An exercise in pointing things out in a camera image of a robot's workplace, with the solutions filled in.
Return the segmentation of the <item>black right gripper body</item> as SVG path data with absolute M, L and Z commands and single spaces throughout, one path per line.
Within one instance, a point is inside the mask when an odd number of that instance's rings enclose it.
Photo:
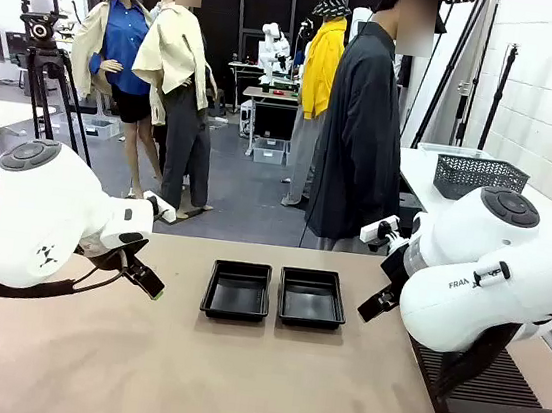
M 381 264 L 381 269 L 390 280 L 388 287 L 381 293 L 383 299 L 387 301 L 399 300 L 402 288 L 406 284 L 407 271 L 405 270 L 404 256 L 408 248 L 408 243 L 405 243 L 401 247 L 391 250 Z

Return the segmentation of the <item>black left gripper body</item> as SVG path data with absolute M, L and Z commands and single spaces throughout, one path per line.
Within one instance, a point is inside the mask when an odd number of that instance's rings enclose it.
M 126 268 L 124 270 L 124 275 L 127 278 L 132 279 L 142 279 L 147 274 L 147 266 L 142 263 L 141 260 L 137 257 L 137 253 L 145 247 L 143 243 L 130 243 L 124 246 L 124 254 L 126 256 Z

